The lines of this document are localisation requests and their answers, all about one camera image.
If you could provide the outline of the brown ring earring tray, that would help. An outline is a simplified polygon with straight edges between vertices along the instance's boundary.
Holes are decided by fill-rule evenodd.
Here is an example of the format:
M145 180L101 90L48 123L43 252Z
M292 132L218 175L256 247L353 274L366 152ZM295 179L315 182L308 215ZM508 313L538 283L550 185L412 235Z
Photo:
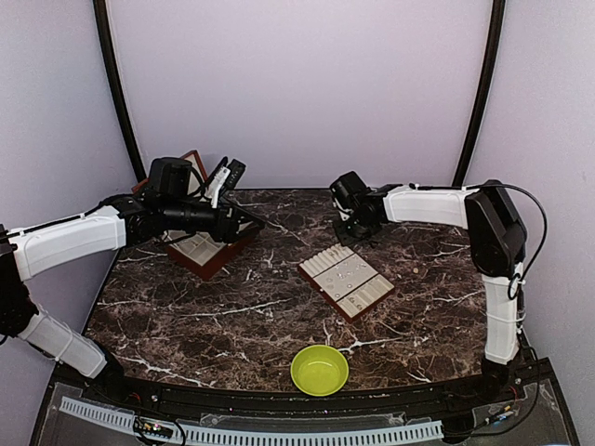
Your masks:
M340 243L304 260L298 271L348 323L360 319L395 289L361 256Z

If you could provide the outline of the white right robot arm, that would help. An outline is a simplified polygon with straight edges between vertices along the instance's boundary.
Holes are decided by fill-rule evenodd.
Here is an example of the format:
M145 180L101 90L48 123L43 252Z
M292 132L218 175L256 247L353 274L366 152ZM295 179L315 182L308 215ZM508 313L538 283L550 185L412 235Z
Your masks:
M329 189L342 244L369 239L388 224L438 225L465 233L470 261L482 278L487 320L481 376L472 396L484 403L497 401L509 390L522 349L524 286L536 261L526 254L528 229L510 195L532 199L533 194L496 179L472 186L396 183L373 188L354 171Z

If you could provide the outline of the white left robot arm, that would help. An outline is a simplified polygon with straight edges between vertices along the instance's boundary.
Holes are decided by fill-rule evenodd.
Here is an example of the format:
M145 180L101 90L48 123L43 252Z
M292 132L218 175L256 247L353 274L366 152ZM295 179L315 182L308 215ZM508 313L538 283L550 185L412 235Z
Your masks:
M169 231L205 233L216 243L238 243L264 226L226 199L245 164L221 159L208 178L175 157L152 161L148 177L129 193L116 194L83 213L44 224L1 230L1 336L18 338L83 377L111 405L131 397L122 366L104 347L35 304L28 281L52 269L103 252L117 252Z

